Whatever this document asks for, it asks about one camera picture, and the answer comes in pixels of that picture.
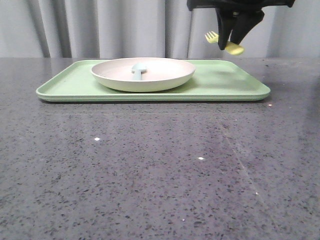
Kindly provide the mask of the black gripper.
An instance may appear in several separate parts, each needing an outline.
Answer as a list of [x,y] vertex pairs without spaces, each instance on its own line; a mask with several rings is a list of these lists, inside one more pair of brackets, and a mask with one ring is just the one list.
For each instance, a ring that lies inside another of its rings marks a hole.
[[216,8],[218,46],[223,51],[229,37],[232,43],[239,45],[263,20],[265,14],[259,10],[268,6],[291,8],[294,2],[295,0],[188,0],[187,7],[189,11],[197,8]]

